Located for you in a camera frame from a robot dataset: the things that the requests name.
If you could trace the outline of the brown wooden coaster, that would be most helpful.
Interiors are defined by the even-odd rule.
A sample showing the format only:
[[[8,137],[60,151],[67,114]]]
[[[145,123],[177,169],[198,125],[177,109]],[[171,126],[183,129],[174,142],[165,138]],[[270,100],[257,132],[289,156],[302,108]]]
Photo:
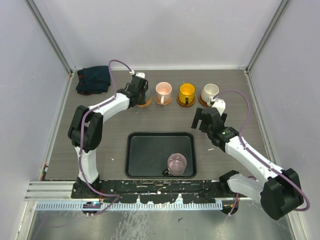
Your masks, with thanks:
[[[212,107],[212,103],[211,103],[211,97],[209,96],[208,98],[206,98],[205,100],[202,99],[202,96],[199,95],[198,96],[198,101],[199,103],[204,106],[204,107],[208,107],[208,108],[211,108]]]
[[[186,103],[181,102],[179,100],[179,97],[177,96],[176,101],[181,107],[189,108],[189,107],[191,107],[191,106],[193,106],[195,104],[196,98],[194,97],[193,100],[190,103],[186,104]]]

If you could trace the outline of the pink ceramic mug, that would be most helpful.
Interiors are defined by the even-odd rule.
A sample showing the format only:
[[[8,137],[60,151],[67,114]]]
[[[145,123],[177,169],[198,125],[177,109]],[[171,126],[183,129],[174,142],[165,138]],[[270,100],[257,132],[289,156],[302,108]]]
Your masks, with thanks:
[[[172,86],[168,82],[160,82],[155,87],[155,98],[160,99],[164,96],[164,101],[168,101],[172,98]]]

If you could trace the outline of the woven rattan coaster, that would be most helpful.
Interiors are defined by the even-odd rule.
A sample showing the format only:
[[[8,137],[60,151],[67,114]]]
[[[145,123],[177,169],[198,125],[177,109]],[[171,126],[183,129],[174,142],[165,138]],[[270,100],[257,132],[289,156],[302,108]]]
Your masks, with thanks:
[[[150,97],[144,104],[136,105],[139,108],[146,108],[152,103],[152,97]]]
[[[165,101],[164,96],[162,96],[161,98],[155,98],[155,102],[160,105],[160,106],[165,106],[168,105],[170,102],[172,101],[172,98],[170,98],[169,100]]]

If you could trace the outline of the cream ceramic mug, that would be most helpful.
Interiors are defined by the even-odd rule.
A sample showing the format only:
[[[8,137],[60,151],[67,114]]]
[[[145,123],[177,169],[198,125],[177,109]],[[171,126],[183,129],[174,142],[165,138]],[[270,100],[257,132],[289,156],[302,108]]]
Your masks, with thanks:
[[[220,89],[217,85],[213,83],[208,83],[204,86],[204,88],[201,91],[201,97],[203,100],[210,97],[215,97],[220,92]]]

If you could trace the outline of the grey ceramic mug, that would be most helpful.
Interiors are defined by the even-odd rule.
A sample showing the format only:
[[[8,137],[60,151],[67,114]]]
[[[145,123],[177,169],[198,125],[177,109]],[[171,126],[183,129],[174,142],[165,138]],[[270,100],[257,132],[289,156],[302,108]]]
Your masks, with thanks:
[[[148,88],[145,92],[145,101],[147,102],[150,97],[151,97],[151,91],[150,91],[150,88]]]

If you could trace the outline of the yellow ceramic mug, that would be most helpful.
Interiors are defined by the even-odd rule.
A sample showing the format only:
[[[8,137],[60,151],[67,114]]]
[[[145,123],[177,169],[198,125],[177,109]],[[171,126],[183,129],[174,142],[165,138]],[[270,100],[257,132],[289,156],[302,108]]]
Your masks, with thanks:
[[[182,103],[188,104],[195,97],[196,87],[191,83],[183,83],[179,87],[178,97]]]

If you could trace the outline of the mauve ceramic mug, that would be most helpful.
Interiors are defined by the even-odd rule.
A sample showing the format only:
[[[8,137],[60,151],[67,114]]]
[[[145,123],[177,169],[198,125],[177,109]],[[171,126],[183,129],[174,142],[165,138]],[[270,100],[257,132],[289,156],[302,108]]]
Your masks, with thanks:
[[[173,153],[167,160],[167,168],[162,172],[163,176],[181,176],[187,168],[187,159],[181,153]]]

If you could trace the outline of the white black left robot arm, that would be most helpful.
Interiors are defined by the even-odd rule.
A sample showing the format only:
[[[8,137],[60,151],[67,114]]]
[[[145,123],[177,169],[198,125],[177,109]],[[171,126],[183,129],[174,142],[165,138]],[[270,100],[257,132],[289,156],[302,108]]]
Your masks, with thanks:
[[[137,105],[147,103],[149,84],[143,72],[132,75],[131,82],[115,95],[89,107],[80,105],[76,108],[71,121],[68,138],[74,146],[79,174],[73,191],[84,198],[118,198],[118,194],[102,193],[102,183],[97,170],[97,148],[103,136],[104,123],[114,115]]]

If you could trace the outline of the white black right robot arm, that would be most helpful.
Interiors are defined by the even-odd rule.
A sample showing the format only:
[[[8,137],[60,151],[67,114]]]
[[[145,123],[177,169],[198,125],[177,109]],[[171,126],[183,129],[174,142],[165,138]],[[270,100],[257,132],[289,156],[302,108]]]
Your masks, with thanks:
[[[231,170],[219,178],[219,191],[225,197],[234,193],[260,203],[265,213],[279,220],[304,203],[299,175],[272,163],[239,136],[233,127],[225,126],[227,114],[215,108],[196,109],[191,128],[206,133],[211,143],[238,160],[253,179]]]

